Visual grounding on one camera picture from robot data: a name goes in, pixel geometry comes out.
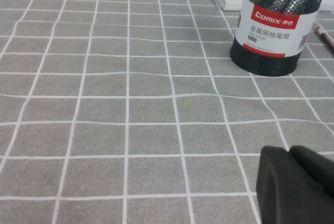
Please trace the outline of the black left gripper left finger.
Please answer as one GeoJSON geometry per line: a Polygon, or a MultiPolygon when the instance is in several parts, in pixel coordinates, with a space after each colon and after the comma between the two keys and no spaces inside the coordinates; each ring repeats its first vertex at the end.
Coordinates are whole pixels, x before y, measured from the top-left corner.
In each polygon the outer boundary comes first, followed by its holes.
{"type": "Polygon", "coordinates": [[[261,149],[256,193],[262,223],[333,223],[333,198],[289,150],[261,149]]]}

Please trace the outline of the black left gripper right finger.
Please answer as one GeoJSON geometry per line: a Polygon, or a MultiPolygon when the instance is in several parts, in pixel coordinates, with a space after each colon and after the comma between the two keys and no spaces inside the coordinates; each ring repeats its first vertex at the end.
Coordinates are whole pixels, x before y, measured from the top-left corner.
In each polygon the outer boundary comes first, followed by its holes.
{"type": "Polygon", "coordinates": [[[289,153],[308,175],[333,198],[333,161],[304,146],[292,146],[289,153]]]}

